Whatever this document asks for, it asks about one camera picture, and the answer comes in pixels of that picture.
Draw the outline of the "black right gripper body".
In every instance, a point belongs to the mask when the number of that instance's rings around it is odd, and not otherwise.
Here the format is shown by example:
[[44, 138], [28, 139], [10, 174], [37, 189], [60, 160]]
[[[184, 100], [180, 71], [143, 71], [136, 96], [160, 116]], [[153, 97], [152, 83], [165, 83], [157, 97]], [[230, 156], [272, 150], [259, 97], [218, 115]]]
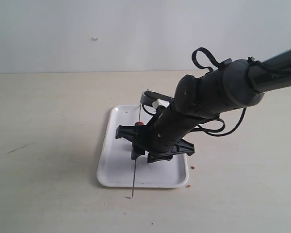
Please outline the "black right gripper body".
[[124, 138], [151, 153], [194, 154], [194, 144], [183, 139], [195, 127], [195, 119], [176, 111], [174, 104], [156, 113], [144, 126], [118, 126], [115, 138]]

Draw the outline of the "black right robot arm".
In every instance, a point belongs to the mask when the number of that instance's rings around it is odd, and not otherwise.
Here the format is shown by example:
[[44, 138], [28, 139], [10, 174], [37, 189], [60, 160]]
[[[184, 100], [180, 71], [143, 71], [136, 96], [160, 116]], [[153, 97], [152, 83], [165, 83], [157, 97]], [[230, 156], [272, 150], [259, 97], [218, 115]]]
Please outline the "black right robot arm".
[[184, 76], [175, 94], [169, 97], [153, 91], [142, 93], [141, 107], [153, 107], [155, 113], [147, 124], [118, 126], [115, 138], [131, 142], [131, 159], [146, 155], [148, 163], [169, 161], [174, 155], [194, 154], [194, 145], [185, 135], [204, 132], [214, 137], [225, 136], [223, 128], [203, 128], [203, 124], [219, 121], [223, 112], [257, 105], [268, 91], [291, 86], [291, 49], [264, 62], [253, 57], [217, 62], [204, 47], [211, 66], [196, 78]]

